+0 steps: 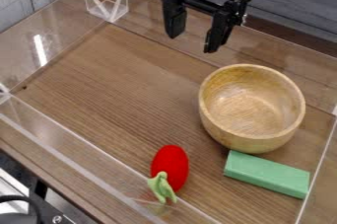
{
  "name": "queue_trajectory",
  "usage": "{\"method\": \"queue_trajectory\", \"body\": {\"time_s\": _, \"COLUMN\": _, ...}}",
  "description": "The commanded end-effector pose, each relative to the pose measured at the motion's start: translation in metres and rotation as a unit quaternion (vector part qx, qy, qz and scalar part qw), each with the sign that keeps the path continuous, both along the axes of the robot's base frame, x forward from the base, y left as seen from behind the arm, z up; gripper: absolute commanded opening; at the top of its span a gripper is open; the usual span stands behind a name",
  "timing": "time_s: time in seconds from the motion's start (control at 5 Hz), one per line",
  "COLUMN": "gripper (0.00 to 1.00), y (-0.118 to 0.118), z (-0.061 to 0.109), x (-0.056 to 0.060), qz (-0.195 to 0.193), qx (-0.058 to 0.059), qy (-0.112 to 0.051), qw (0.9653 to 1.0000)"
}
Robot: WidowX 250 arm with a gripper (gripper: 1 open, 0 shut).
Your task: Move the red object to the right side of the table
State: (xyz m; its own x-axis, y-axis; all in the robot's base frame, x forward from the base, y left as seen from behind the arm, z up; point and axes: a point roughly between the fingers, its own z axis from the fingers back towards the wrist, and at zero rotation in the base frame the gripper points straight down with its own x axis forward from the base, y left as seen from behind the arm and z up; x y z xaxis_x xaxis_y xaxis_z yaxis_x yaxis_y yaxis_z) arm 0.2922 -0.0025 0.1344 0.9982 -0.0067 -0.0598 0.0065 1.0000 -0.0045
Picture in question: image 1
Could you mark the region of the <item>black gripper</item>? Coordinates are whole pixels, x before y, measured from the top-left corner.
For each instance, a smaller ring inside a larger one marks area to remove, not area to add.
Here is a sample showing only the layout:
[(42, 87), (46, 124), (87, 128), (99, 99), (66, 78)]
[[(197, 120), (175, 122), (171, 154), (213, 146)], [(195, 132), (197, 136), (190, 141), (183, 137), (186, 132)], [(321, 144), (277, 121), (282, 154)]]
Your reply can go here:
[[(198, 0), (205, 7), (223, 7), (233, 3), (230, 11), (217, 11), (211, 19), (211, 27), (206, 33), (203, 52), (213, 53), (226, 43), (233, 27), (242, 25), (246, 17), (246, 8), (251, 0)], [(169, 38), (175, 38), (185, 30), (186, 10), (182, 0), (162, 0), (165, 31)]]

